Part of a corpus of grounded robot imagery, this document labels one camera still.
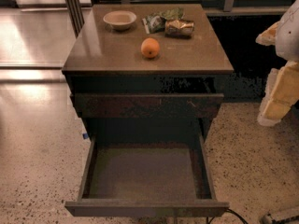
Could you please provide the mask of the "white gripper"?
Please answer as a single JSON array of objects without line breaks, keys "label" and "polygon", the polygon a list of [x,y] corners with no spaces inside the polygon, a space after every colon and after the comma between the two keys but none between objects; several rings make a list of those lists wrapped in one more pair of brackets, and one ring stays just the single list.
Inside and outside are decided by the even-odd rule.
[{"label": "white gripper", "polygon": [[260,125],[274,126],[299,101],[299,0],[295,0],[279,22],[259,34],[255,42],[275,45],[277,56],[288,61],[280,69],[271,69],[257,117]]}]

